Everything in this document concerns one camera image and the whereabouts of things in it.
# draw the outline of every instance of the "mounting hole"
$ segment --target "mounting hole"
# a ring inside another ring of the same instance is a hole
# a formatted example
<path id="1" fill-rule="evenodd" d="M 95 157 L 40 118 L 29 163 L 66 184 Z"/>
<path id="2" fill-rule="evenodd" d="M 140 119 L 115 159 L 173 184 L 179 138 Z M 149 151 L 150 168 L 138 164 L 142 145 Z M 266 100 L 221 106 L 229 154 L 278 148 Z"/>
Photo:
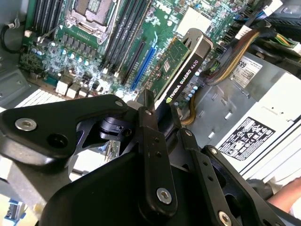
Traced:
<path id="1" fill-rule="evenodd" d="M 68 145 L 68 139 L 61 134 L 51 134 L 47 138 L 47 142 L 54 148 L 64 148 Z"/>
<path id="2" fill-rule="evenodd" d="M 265 226 L 272 226 L 272 224 L 268 222 L 266 219 L 263 220 L 263 223 Z"/>
<path id="3" fill-rule="evenodd" d="M 130 129 L 125 129 L 123 132 L 122 132 L 122 135 L 124 135 L 125 137 L 128 137 L 132 134 L 132 131 Z"/>
<path id="4" fill-rule="evenodd" d="M 161 156 L 162 156 L 161 152 L 156 152 L 156 156 L 161 158 Z"/>
<path id="5" fill-rule="evenodd" d="M 213 181 L 213 178 L 211 176 L 209 176 L 209 175 L 208 175 L 208 179 L 211 180 L 211 181 Z"/>
<path id="6" fill-rule="evenodd" d="M 182 165 L 182 167 L 184 168 L 184 169 L 187 169 L 187 170 L 189 170 L 189 165 L 186 163 L 186 164 L 184 164 L 184 165 Z"/>

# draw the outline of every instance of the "black metal bracket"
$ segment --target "black metal bracket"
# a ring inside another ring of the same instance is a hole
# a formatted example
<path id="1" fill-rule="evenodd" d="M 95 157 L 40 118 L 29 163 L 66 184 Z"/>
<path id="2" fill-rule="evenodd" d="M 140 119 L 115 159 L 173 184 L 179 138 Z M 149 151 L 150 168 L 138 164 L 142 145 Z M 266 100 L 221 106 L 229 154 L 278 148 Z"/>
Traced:
<path id="1" fill-rule="evenodd" d="M 109 225 L 284 226 L 217 149 L 200 151 L 173 106 L 155 111 L 148 90 L 141 99 L 138 110 L 105 95 L 0 114 L 0 154 L 51 177 L 73 155 L 121 142 L 117 159 L 56 192 L 41 226 L 87 224 L 91 212 Z"/>

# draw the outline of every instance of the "screw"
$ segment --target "screw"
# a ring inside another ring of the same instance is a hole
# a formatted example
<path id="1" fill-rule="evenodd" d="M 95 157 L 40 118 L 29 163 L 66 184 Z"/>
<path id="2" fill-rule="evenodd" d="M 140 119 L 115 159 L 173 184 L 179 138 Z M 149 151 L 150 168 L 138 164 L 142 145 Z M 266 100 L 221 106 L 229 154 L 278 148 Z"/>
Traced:
<path id="1" fill-rule="evenodd" d="M 164 203 L 164 204 L 170 204 L 171 203 L 171 194 L 169 193 L 169 191 L 166 188 L 158 188 L 157 189 L 157 197 L 160 200 L 160 202 Z"/>
<path id="2" fill-rule="evenodd" d="M 192 133 L 189 130 L 186 130 L 185 132 L 188 136 L 190 136 L 190 137 L 192 136 Z"/>
<path id="3" fill-rule="evenodd" d="M 115 104 L 117 104 L 118 106 L 120 106 L 120 107 L 122 107 L 123 106 L 123 104 L 120 102 L 120 101 L 115 101 Z"/>
<path id="4" fill-rule="evenodd" d="M 145 110 L 145 113 L 151 115 L 151 112 L 149 110 Z"/>
<path id="5" fill-rule="evenodd" d="M 19 129 L 19 130 L 23 130 L 23 131 L 33 131 L 34 129 L 36 129 L 37 127 L 37 123 L 32 120 L 32 119 L 28 119 L 28 118 L 21 118 L 18 119 L 15 122 L 15 126 Z"/>
<path id="6" fill-rule="evenodd" d="M 216 151 L 214 148 L 210 148 L 210 151 L 211 151 L 213 154 L 217 154 L 217 151 Z"/>
<path id="7" fill-rule="evenodd" d="M 218 217 L 220 218 L 221 222 L 225 225 L 225 226 L 231 226 L 231 220 L 229 218 L 229 216 L 224 213 L 223 211 L 219 211 L 218 212 Z"/>

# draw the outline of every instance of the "blue pcie slot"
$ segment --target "blue pcie slot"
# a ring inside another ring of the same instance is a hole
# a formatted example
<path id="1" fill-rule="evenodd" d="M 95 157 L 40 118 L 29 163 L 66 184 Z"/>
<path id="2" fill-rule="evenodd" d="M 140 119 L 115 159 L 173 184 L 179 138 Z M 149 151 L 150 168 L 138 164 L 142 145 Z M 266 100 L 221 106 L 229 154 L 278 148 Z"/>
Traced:
<path id="1" fill-rule="evenodd" d="M 154 56 L 155 52 L 156 52 L 156 49 L 153 48 L 153 47 L 149 50 L 146 58 L 144 59 L 142 65 L 141 65 L 141 67 L 140 67 L 140 69 L 138 71 L 138 74 L 136 75 L 136 77 L 134 79 L 134 82 L 132 84 L 132 90 L 136 89 L 136 87 L 137 87 L 140 79 L 143 76 L 144 71 L 146 70 L 147 66 L 149 65 L 149 63 L 150 63 L 152 57 Z"/>

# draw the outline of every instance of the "gray metal panel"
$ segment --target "gray metal panel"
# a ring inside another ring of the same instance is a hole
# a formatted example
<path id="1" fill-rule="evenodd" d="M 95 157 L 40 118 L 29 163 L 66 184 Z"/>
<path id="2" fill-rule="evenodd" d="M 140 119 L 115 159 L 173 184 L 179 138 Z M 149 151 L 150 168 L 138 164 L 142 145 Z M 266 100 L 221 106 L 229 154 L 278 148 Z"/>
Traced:
<path id="1" fill-rule="evenodd" d="M 28 82 L 16 66 L 0 66 L 0 106 L 6 105 L 29 89 Z"/>
<path id="2" fill-rule="evenodd" d="M 244 90 L 259 101 L 286 71 L 250 53 L 245 53 L 245 56 L 263 65 Z"/>
<path id="3" fill-rule="evenodd" d="M 245 89 L 231 80 L 225 80 L 196 94 L 197 117 L 188 129 L 195 134 L 200 147 L 217 145 L 285 73 L 285 70 L 252 54 L 246 53 L 245 56 L 263 65 Z M 229 111 L 232 115 L 226 120 L 224 117 Z M 210 139 L 208 136 L 212 131 L 215 134 Z"/>

